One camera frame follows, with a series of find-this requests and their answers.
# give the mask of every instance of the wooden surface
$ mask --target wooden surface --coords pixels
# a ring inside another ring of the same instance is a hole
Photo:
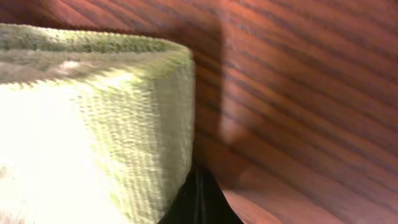
[[[164,37],[195,159],[246,223],[398,223],[395,0],[1,0],[0,21]]]

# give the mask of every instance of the reddish-brown wood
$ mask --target reddish-brown wood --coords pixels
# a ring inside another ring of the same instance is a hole
[[[0,22],[144,34],[197,63],[194,158],[246,223],[398,223],[393,0],[2,0]]]

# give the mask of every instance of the wood grain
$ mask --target wood grain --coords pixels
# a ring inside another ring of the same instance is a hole
[[[0,22],[189,46],[194,159],[246,223],[395,224],[397,11],[394,0],[3,0]]]

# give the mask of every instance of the black object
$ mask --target black object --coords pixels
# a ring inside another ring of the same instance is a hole
[[[243,224],[210,171],[194,167],[159,224]]]

